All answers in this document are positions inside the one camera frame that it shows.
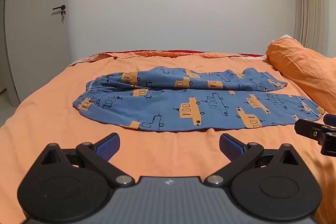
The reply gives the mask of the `orange bed sheet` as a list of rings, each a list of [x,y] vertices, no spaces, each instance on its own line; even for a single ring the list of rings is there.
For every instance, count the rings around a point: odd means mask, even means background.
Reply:
[[[114,72],[147,71],[157,66],[196,72],[241,72],[254,67],[281,80],[264,58],[213,54],[208,57],[120,55],[92,63],[78,63],[26,98],[1,128],[1,223],[21,223],[25,216],[17,202],[22,178],[48,143],[74,148],[96,142],[112,132],[120,135],[120,150],[112,164],[131,175],[200,176],[205,178],[228,163],[219,150],[220,131],[182,133],[133,131],[84,118],[72,103],[86,83]]]

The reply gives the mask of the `red mattress cover edge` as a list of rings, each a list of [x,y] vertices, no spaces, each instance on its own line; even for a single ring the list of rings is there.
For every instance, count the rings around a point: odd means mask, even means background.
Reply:
[[[105,52],[105,53],[120,53],[120,54],[127,54],[127,53],[141,53],[141,52],[151,52],[151,53],[158,53],[158,52],[165,52],[165,53],[186,53],[188,55],[191,54],[203,54],[203,53],[216,53],[216,52],[207,52],[207,51],[193,51],[193,50],[133,50],[133,51],[120,51],[120,52]],[[223,53],[225,55],[238,55],[238,56],[246,56],[246,57],[262,57],[263,55],[254,54],[254,53]]]

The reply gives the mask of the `orange pillow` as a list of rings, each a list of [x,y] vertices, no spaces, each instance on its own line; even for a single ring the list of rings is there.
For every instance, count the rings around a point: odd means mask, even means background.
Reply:
[[[269,62],[329,114],[335,114],[335,58],[304,47],[286,35],[270,42]]]

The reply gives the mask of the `beige curtain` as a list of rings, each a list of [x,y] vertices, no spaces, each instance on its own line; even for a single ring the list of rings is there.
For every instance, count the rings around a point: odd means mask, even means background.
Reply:
[[[304,47],[327,52],[329,0],[295,0],[294,38]]]

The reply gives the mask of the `white door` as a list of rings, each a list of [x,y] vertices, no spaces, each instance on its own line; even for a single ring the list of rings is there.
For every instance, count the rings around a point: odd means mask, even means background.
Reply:
[[[64,23],[52,9],[66,5]],[[6,46],[19,102],[47,84],[71,61],[68,0],[5,0]]]

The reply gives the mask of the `blue orange printed pants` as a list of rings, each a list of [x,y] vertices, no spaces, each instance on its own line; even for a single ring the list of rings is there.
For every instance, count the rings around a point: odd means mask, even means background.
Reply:
[[[156,67],[98,77],[73,106],[93,121],[155,132],[253,129],[323,116],[311,99],[283,94],[286,86],[254,68],[198,73]]]

